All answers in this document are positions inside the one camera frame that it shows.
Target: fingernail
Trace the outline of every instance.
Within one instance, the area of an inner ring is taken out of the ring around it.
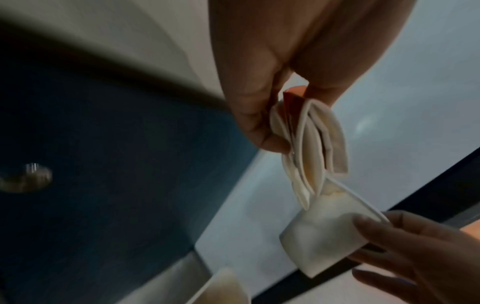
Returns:
[[[355,214],[352,221],[355,226],[365,226],[372,220],[368,216],[365,216],[363,214]]]

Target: blue wall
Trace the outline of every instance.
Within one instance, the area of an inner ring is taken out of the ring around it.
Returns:
[[[228,113],[0,58],[0,272],[15,303],[114,303],[192,249],[256,148]]]

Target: hand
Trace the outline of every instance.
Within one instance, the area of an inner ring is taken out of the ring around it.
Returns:
[[[258,147],[288,153],[269,110],[292,72],[333,105],[384,53],[415,0],[209,0],[210,35],[231,111]]]
[[[385,215],[393,226],[362,216],[355,217],[353,223],[370,243],[386,252],[360,249],[349,258],[391,271],[403,279],[354,270],[357,280],[410,304],[479,301],[479,241],[411,213],[392,211]]]

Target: metal knob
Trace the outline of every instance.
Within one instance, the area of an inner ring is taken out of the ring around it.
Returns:
[[[22,171],[0,176],[0,191],[8,193],[28,193],[39,191],[52,182],[52,171],[39,164],[28,164]]]

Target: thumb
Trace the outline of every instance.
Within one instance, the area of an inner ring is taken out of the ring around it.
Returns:
[[[429,246],[432,240],[428,237],[406,232],[364,215],[355,215],[353,224],[370,243],[410,260],[415,260],[419,255],[425,255],[425,250],[432,248]]]

